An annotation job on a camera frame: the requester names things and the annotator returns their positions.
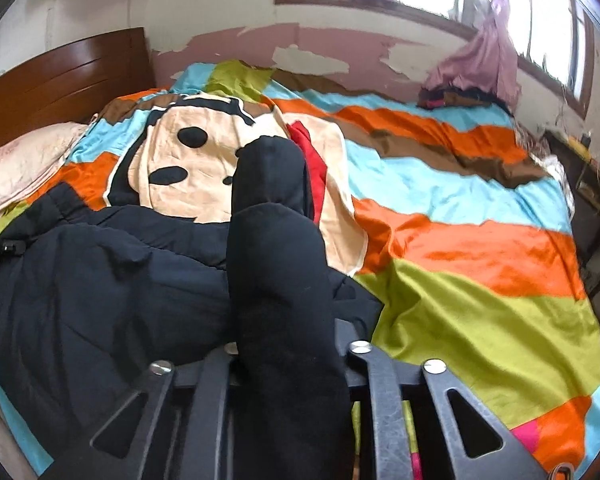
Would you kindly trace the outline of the dark navy padded jacket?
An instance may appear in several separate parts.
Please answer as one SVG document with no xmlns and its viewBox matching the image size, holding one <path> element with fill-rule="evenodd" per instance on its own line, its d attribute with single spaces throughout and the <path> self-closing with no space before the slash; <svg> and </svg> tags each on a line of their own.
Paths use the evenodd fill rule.
<svg viewBox="0 0 600 480">
<path fill-rule="evenodd" d="M 0 386 L 42 449 L 64 454 L 150 363 L 236 344 L 240 472 L 347 479 L 354 433 L 335 323 L 370 336 L 381 309 L 332 269 L 297 144 L 240 148 L 230 221 L 140 206 L 93 210 L 68 184 L 5 230 Z"/>
</svg>

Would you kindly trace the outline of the dark clothes pile by curtain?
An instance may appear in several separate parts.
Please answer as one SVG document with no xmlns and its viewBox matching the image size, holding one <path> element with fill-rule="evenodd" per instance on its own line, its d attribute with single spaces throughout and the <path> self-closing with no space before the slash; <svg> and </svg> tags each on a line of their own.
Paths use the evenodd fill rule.
<svg viewBox="0 0 600 480">
<path fill-rule="evenodd" d="M 425 110 L 441 107 L 489 107 L 495 105 L 505 113 L 509 113 L 508 105 L 495 94 L 484 92 L 479 88 L 461 88 L 447 86 L 431 90 L 422 88 L 419 91 L 417 105 Z"/>
</svg>

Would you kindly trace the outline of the pale pink floral pillow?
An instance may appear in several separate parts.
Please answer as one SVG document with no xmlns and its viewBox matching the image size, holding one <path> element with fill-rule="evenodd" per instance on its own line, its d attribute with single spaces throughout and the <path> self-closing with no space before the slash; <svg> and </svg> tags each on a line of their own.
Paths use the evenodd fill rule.
<svg viewBox="0 0 600 480">
<path fill-rule="evenodd" d="M 0 218 L 53 177 L 86 133 L 87 125 L 61 122 L 30 131 L 0 148 Z"/>
</svg>

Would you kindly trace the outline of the brown wooden headboard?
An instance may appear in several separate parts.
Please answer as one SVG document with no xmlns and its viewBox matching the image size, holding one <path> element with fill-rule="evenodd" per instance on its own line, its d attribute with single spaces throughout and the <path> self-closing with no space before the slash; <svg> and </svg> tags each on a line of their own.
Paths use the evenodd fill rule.
<svg viewBox="0 0 600 480">
<path fill-rule="evenodd" d="M 86 122 L 111 100 L 155 82 L 140 27 L 40 54 L 0 76 L 0 147 L 58 122 Z"/>
</svg>

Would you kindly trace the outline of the colourful striped bed cover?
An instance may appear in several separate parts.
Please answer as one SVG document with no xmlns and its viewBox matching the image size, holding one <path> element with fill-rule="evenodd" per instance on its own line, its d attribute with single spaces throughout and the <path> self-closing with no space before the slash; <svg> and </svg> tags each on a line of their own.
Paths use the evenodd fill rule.
<svg viewBox="0 0 600 480">
<path fill-rule="evenodd" d="M 0 232 L 64 182 L 95 210 L 132 205 L 223 222 L 238 148 L 309 133 L 326 165 L 328 261 L 384 305 L 390 356 L 437 356 L 544 466 L 592 477 L 600 455 L 600 323 L 562 185 L 504 110 L 422 110 L 321 76 L 196 63 L 170 90 L 112 100 Z"/>
</svg>

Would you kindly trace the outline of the cluttered wooden desk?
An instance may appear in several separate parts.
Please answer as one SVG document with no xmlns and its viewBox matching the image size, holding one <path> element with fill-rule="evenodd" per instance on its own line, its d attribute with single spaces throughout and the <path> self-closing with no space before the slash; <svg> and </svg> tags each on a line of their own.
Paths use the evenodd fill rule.
<svg viewBox="0 0 600 480">
<path fill-rule="evenodd" d="M 571 229 L 588 296 L 600 292 L 600 163 L 579 142 L 546 126 L 543 138 L 565 169 L 574 200 Z"/>
</svg>

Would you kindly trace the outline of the right pink curtain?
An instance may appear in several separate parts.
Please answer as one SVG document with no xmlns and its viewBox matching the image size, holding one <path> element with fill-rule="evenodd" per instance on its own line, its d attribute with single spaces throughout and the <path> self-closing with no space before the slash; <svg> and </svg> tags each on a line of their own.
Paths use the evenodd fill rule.
<svg viewBox="0 0 600 480">
<path fill-rule="evenodd" d="M 475 37 L 440 62 L 422 88 L 479 88 L 495 94 L 513 113 L 521 88 L 517 81 L 518 53 L 508 32 L 509 13 L 509 0 L 491 0 Z"/>
</svg>

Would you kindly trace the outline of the brown framed window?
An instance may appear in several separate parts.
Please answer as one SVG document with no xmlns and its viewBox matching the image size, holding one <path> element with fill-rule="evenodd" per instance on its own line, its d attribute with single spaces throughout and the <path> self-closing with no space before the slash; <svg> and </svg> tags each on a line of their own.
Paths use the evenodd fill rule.
<svg viewBox="0 0 600 480">
<path fill-rule="evenodd" d="M 274 0 L 324 4 L 406 18 L 469 40 L 492 0 Z M 579 0 L 508 0 L 519 67 L 584 117 L 591 102 L 595 32 Z"/>
</svg>

